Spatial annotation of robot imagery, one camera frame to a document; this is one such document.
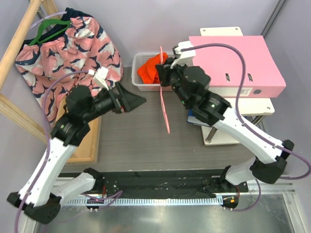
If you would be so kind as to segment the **pink wire hanger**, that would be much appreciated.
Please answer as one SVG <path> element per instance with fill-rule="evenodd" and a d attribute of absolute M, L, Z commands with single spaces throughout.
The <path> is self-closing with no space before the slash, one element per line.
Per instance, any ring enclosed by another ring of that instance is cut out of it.
<path fill-rule="evenodd" d="M 160 63 L 163 64 L 164 63 L 164 59 L 163 59 L 163 49 L 160 46 Z M 160 102 L 161 102 L 161 109 L 162 109 L 162 113 L 163 113 L 163 117 L 164 117 L 164 121 L 165 121 L 165 125 L 166 125 L 166 129 L 167 129 L 167 133 L 170 134 L 171 130 L 170 130 L 170 125 L 169 125 L 169 120 L 168 120 L 168 116 L 166 113 L 166 108 L 165 108 L 165 101 L 163 98 L 163 87 L 160 86 Z"/>

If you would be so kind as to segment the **orange shorts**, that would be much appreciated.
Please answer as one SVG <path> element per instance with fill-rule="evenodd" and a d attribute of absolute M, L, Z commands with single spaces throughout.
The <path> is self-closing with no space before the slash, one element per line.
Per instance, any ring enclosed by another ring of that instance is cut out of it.
<path fill-rule="evenodd" d="M 164 63 L 168 59 L 166 52 L 160 53 L 146 61 L 137 70 L 138 76 L 142 79 L 144 84 L 159 84 L 159 75 L 156 69 L 156 65 Z"/>

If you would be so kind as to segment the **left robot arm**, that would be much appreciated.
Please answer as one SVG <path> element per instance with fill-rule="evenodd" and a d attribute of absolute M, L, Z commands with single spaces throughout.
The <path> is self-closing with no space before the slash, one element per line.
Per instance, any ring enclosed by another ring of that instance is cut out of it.
<path fill-rule="evenodd" d="M 9 194 L 9 203 L 29 218 L 49 224 L 69 200 L 88 191 L 94 194 L 102 191 L 103 175 L 92 168 L 85 169 L 59 188 L 53 185 L 67 160 L 90 131 L 89 122 L 110 111 L 116 114 L 131 112 L 147 101 L 127 91 L 120 82 L 116 83 L 116 90 L 102 89 L 95 97 L 84 85 L 71 90 L 66 97 L 67 111 L 49 134 L 46 152 L 25 186 L 19 192 Z"/>

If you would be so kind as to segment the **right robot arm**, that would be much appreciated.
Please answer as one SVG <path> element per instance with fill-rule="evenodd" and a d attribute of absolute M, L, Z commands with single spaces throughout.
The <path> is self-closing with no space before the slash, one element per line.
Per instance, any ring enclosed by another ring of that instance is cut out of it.
<path fill-rule="evenodd" d="M 283 174 L 294 144 L 281 141 L 248 120 L 240 121 L 239 115 L 229 101 L 208 89 L 210 77 L 199 66 L 171 67 L 174 59 L 156 65 L 160 85 L 171 87 L 186 109 L 190 109 L 199 121 L 223 131 L 248 148 L 254 158 L 237 166 L 227 166 L 219 180 L 220 188 L 232 191 L 237 185 L 257 179 L 274 184 Z"/>

